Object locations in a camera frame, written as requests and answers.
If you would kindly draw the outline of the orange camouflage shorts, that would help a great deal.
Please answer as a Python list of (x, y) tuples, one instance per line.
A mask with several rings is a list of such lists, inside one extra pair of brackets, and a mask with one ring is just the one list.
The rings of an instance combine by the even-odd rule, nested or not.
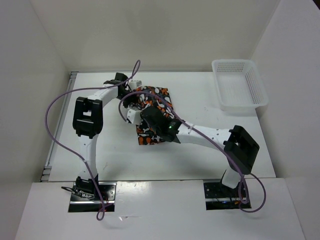
[(177, 119), (173, 114), (169, 90), (165, 87), (140, 86), (126, 97), (131, 95), (135, 95), (135, 102), (123, 102), (122, 99), (119, 106), (127, 111), (141, 111), (142, 122), (135, 125), (138, 144), (147, 146), (166, 142), (156, 134), (156, 130), (167, 131), (170, 124)]

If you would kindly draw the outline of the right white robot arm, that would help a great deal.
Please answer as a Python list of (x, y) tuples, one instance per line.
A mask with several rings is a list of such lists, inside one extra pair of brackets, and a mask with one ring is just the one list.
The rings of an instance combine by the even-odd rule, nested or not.
[(140, 116), (166, 142), (194, 144), (221, 151), (229, 164), (219, 184), (223, 196), (232, 196), (242, 176), (252, 172), (260, 146), (242, 126), (219, 129), (194, 125), (177, 117), (166, 117), (153, 106), (144, 109)]

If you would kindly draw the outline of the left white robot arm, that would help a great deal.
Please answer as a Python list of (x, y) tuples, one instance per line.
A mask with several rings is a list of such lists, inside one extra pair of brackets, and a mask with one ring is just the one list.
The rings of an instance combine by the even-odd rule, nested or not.
[(103, 108), (114, 99), (123, 99), (141, 85), (141, 81), (130, 80), (125, 74), (117, 72), (114, 79), (104, 82), (95, 93), (78, 97), (75, 101), (72, 127), (79, 139), (79, 155), (84, 168), (76, 178), (74, 191), (89, 200), (96, 199), (100, 194), (96, 151), (104, 124)]

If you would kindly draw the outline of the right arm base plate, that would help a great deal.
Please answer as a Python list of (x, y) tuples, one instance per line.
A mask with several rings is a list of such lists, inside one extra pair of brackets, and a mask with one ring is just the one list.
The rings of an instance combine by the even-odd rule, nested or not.
[(229, 188), (219, 181), (204, 181), (204, 197), (207, 211), (238, 209), (240, 201), (238, 188)]

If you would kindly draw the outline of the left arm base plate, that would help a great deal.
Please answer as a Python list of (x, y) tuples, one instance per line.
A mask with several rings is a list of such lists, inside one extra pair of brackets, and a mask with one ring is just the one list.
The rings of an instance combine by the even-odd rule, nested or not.
[[(100, 182), (99, 190), (101, 192), (104, 204), (106, 205), (105, 212), (115, 211), (115, 198), (116, 198), (115, 182)], [(90, 195), (84, 192), (75, 193), (70, 195), (69, 213), (96, 213), (102, 208), (102, 202), (98, 195)]]

